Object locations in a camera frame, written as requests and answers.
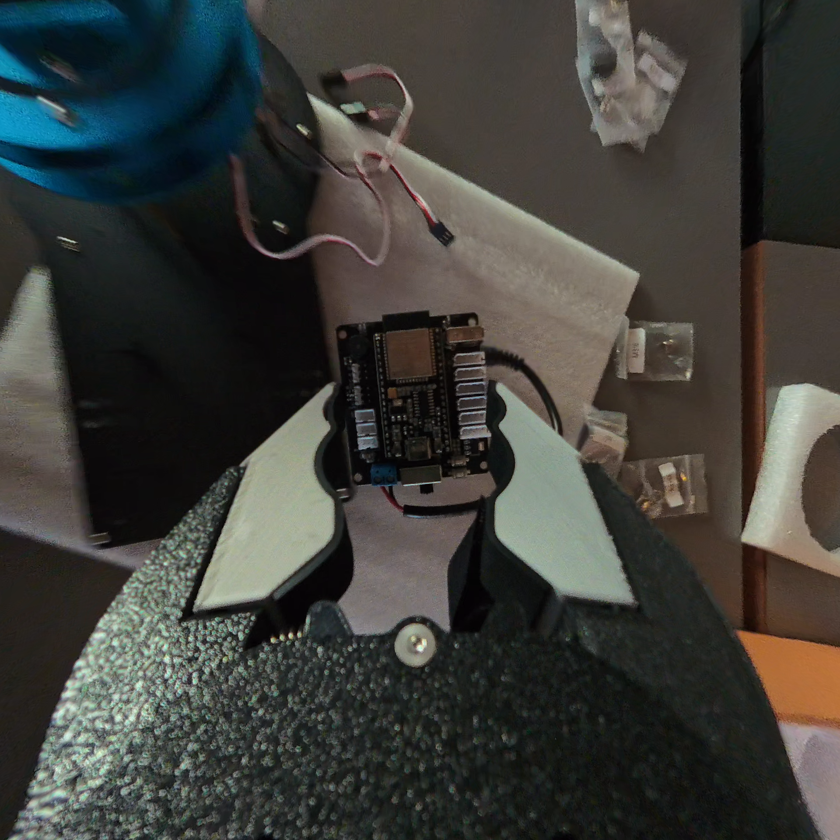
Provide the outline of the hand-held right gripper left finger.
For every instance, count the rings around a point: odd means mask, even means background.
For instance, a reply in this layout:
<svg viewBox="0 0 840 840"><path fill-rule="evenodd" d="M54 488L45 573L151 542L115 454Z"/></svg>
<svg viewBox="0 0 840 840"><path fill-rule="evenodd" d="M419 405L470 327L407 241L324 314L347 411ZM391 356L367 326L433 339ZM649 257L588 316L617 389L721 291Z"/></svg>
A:
<svg viewBox="0 0 840 840"><path fill-rule="evenodd" d="M337 604L354 554L335 477L343 477L341 389L327 384L241 464L199 565L182 622L254 616L245 645L303 631Z"/></svg>

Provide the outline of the clear bag brass parts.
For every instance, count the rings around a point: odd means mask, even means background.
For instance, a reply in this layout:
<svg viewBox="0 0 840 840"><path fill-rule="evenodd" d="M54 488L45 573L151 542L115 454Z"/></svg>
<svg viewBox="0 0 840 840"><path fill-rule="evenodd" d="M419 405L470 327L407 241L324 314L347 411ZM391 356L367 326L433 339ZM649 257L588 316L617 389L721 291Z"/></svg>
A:
<svg viewBox="0 0 840 840"><path fill-rule="evenodd" d="M627 461L620 468L618 479L648 519L708 513L704 455Z"/></svg>

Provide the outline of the white foam sheet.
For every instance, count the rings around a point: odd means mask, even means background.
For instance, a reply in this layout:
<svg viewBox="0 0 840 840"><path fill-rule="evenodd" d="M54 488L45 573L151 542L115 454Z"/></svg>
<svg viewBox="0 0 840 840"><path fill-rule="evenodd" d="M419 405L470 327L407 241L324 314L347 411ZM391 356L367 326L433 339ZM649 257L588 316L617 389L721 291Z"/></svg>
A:
<svg viewBox="0 0 840 840"><path fill-rule="evenodd" d="M393 175L377 182L391 247L367 266L350 249L314 251L332 378L335 331L394 312L475 312L490 346L521 356L576 445L595 401L638 273L403 146L395 164L455 235L444 247ZM354 494L346 518L354 572L340 607L358 635L424 616L448 629L447 567L473 518L404 518L378 490Z"/></svg>

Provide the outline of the dark box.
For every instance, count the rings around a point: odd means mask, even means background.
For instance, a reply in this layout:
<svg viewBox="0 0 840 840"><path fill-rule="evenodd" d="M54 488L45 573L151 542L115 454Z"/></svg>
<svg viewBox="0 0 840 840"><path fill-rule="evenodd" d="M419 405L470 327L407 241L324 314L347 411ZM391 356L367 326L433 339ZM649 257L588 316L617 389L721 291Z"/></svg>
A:
<svg viewBox="0 0 840 840"><path fill-rule="evenodd" d="M839 2L742 2L741 241L838 248Z"/></svg>

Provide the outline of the white foam block with hole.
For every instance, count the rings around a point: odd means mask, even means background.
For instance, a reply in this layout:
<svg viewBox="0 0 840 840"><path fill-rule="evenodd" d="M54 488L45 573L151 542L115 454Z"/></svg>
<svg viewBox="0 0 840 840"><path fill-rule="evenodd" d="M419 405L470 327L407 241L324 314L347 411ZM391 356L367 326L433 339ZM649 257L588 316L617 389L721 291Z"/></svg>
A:
<svg viewBox="0 0 840 840"><path fill-rule="evenodd" d="M839 396L812 384L780 389L741 541L839 576L838 549L813 536L803 508L805 468L821 437L838 427Z"/></svg>

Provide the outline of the large clear parts bag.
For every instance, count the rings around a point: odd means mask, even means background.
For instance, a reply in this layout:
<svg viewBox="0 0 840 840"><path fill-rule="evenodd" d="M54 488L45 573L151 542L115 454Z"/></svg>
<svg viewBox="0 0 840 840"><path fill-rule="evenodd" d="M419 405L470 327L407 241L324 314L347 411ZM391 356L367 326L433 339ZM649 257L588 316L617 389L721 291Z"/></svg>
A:
<svg viewBox="0 0 840 840"><path fill-rule="evenodd" d="M634 33L625 1L576 1L578 78L602 146L638 153L662 130L687 62L661 39Z"/></svg>

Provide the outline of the blue acrylic toy robot arm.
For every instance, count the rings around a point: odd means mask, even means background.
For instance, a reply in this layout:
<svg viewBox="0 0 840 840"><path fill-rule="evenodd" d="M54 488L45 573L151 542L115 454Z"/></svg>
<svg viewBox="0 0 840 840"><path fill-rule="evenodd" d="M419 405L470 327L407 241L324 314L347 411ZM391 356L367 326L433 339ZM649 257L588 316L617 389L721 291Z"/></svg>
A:
<svg viewBox="0 0 840 840"><path fill-rule="evenodd" d="M238 1L2 2L1 163L96 203L224 163L271 109L319 141L302 80Z"/></svg>

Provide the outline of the small crumpled clear bag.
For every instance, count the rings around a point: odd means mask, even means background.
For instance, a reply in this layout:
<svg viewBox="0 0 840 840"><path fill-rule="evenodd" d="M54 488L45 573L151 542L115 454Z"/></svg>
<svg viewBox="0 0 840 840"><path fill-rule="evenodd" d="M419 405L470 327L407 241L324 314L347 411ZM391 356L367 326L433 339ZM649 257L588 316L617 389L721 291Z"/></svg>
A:
<svg viewBox="0 0 840 840"><path fill-rule="evenodd" d="M609 477L617 479L627 447L628 416L590 406L585 412L581 430L581 461L599 465Z"/></svg>

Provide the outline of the black microcontroller circuit board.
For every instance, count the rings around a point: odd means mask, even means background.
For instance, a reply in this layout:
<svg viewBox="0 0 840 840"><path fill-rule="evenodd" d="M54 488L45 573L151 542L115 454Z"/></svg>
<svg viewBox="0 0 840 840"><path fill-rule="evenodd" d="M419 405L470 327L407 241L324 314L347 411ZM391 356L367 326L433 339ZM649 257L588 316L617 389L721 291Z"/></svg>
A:
<svg viewBox="0 0 840 840"><path fill-rule="evenodd" d="M350 471L431 487L488 471L485 332L472 311L410 311L335 330Z"/></svg>

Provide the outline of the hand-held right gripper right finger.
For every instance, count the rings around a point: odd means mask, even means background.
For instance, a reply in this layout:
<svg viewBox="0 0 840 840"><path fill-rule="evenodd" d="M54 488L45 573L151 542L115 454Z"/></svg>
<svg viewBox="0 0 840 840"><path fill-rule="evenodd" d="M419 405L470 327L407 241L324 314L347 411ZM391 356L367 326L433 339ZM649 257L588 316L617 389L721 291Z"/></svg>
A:
<svg viewBox="0 0 840 840"><path fill-rule="evenodd" d="M547 634L572 604L637 609L576 450L498 382L487 423L494 488L448 563L450 631L499 617Z"/></svg>

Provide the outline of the grey desk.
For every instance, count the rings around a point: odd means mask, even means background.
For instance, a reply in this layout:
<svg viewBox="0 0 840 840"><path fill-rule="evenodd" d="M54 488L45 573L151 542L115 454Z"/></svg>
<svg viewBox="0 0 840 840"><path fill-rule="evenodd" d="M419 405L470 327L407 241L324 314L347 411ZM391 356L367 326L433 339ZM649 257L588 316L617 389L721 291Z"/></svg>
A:
<svg viewBox="0 0 840 840"><path fill-rule="evenodd" d="M710 514L661 525L742 627L741 4L629 5L635 27L688 60L644 154L590 133L572 2L271 2L264 20L315 92L322 70L393 67L415 97L413 150L637 270L632 319L694 323L692 382L611 370L590 402L629 415L631 458L706 457ZM2 838L61 684L127 580L101 556L2 536ZM444 620L449 556L418 569L362 555L341 602L353 629L390 629L418 607Z"/></svg>

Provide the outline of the black acrylic base plate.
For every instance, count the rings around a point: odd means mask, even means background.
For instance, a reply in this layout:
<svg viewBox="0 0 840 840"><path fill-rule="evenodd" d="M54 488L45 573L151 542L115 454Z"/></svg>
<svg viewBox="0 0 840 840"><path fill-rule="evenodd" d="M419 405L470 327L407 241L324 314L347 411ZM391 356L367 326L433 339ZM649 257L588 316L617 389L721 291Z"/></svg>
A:
<svg viewBox="0 0 840 840"><path fill-rule="evenodd" d="M49 272L82 544L160 539L328 383L312 261L248 244L224 164L150 204L2 189Z"/></svg>

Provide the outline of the clear bag white label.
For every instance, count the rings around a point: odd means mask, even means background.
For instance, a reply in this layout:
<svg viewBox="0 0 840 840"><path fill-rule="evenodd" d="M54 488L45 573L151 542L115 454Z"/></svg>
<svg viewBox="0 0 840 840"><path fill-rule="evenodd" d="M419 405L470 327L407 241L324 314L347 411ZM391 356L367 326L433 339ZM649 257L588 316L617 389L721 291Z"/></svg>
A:
<svg viewBox="0 0 840 840"><path fill-rule="evenodd" d="M694 325L622 319L614 344L614 369L621 380L690 382L694 372Z"/></svg>

